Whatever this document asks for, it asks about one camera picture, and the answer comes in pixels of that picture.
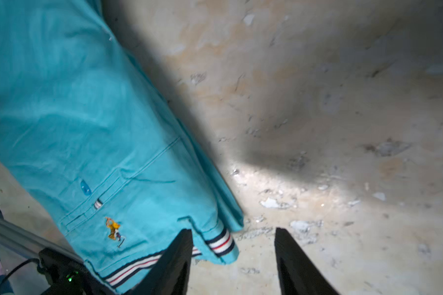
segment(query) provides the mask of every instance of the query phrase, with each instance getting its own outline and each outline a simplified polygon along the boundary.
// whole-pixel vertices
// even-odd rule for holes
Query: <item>striped hem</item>
[[[235,242],[231,237],[230,232],[226,228],[224,228],[216,238],[206,241],[206,244],[218,257],[228,254],[235,247]],[[161,258],[164,252],[165,250],[127,263],[106,277],[103,277],[103,280],[105,280],[113,288],[118,288],[132,276],[137,274],[140,270],[152,268],[152,266],[159,261],[159,258]],[[202,255],[202,252],[196,247],[193,247],[192,257],[199,255]]]

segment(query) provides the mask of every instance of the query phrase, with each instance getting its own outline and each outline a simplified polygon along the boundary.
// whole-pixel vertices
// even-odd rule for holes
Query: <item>debris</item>
[[[277,37],[277,32],[272,37],[271,42],[269,42],[269,47],[272,47],[274,46],[274,44],[276,44],[276,37]]]
[[[390,66],[393,65],[394,63],[395,63],[395,61],[390,61],[390,62],[383,63],[382,65],[380,65],[378,68],[376,68],[376,69],[371,73],[371,78],[374,78],[374,77],[377,76],[378,74],[384,72],[385,70],[387,70],[388,68],[390,68]]]
[[[253,129],[249,127],[248,130],[246,130],[246,134],[250,134],[254,137],[259,137],[259,129]]]
[[[354,201],[350,201],[348,202],[348,207],[354,207],[355,205],[361,203],[361,200],[354,200]]]
[[[305,164],[308,162],[308,158],[307,157],[298,157],[296,159],[290,159],[289,160],[289,168],[292,171],[298,172],[300,171],[302,168],[304,168]]]
[[[259,222],[263,222],[263,221],[265,221],[266,220],[266,218],[264,218],[264,216],[257,216],[257,217],[254,217],[254,221],[256,221],[257,223],[259,223]]]
[[[419,252],[421,252],[421,253],[423,253],[425,255],[430,255],[431,254],[430,247],[427,244],[419,244],[418,250],[419,250]]]
[[[323,226],[323,220],[319,221],[292,221],[290,227],[294,229],[294,238],[299,240],[303,245],[314,244],[317,242],[317,233],[311,233],[310,227]]]
[[[375,192],[372,194],[372,196],[385,202],[385,194],[383,192]]]
[[[310,231],[310,224],[307,221],[292,221],[290,227],[300,233],[308,233]]]
[[[427,74],[443,74],[443,62],[431,65],[425,71]]]
[[[197,264],[201,263],[202,261],[207,261],[207,260],[192,258],[192,264],[191,265],[197,265]]]
[[[373,152],[377,157],[391,157],[400,154],[411,146],[412,144],[389,138],[387,141],[378,145],[363,145],[363,148],[366,152]]]
[[[278,203],[276,199],[267,198],[265,201],[259,202],[263,207],[266,208],[278,208],[278,209],[287,209],[290,207],[290,204],[287,203]]]
[[[319,185],[319,186],[317,186],[317,188],[318,188],[320,191],[326,191],[329,187],[330,187],[330,186],[328,186],[328,185]]]
[[[376,293],[378,293],[378,294],[382,294],[382,291],[379,290],[378,288],[374,287],[373,284],[371,284],[371,283],[369,283],[369,282],[367,282],[367,281],[364,281],[364,284],[366,284],[367,286],[369,286],[371,289],[374,289],[374,291],[375,291]]]
[[[284,121],[282,121],[282,123],[274,125],[274,129],[280,128],[282,125],[287,124],[288,121],[289,119],[285,119]]]
[[[235,92],[238,90],[238,86],[239,86],[239,81],[245,76],[245,73],[241,74],[238,77],[238,80],[236,80],[236,87],[235,87]]]
[[[253,229],[242,233],[240,236],[236,237],[236,240],[241,241],[244,239],[253,239],[260,235],[272,235],[272,234],[274,234],[274,229],[272,227],[261,227],[258,229]]]
[[[319,221],[309,221],[310,224],[315,225],[316,227],[320,228],[323,226],[323,220],[319,220]]]
[[[257,275],[260,273],[260,271],[254,267],[248,267],[248,268],[242,267],[239,270],[245,275]]]
[[[253,23],[253,19],[254,19],[254,14],[247,14],[244,17],[243,22],[246,24],[246,26],[250,26]]]
[[[193,85],[197,86],[200,82],[202,82],[206,78],[207,78],[207,72],[192,74],[190,75],[190,82],[192,82]]]

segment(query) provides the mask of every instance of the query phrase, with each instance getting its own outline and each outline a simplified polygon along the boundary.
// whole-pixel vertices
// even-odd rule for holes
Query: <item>dirty floor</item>
[[[193,262],[190,295],[279,294],[276,227],[343,295],[443,295],[443,0],[104,11],[246,214],[238,261]],[[5,218],[64,245],[26,195],[0,182]]]

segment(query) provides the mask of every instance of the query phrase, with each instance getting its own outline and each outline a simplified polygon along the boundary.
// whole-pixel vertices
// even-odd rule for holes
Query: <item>white paint chip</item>
[[[318,188],[319,190],[321,190],[321,191],[326,191],[329,187],[330,187],[330,186],[328,186],[328,185],[320,185],[320,186],[318,186],[317,188]]]
[[[277,209],[286,209],[289,208],[289,204],[287,203],[278,203],[276,199],[267,198],[265,201],[259,202],[263,207],[266,208],[277,208]]]
[[[355,205],[358,205],[359,203],[361,203],[361,200],[354,200],[354,201],[350,201],[348,202],[348,207],[353,207]]]
[[[372,196],[385,202],[385,194],[383,192],[375,192],[372,194]]]
[[[247,14],[243,19],[243,22],[246,24],[246,26],[250,26],[253,23],[253,19],[254,14]]]
[[[307,221],[292,221],[290,227],[300,233],[307,233],[310,230],[310,224]]]

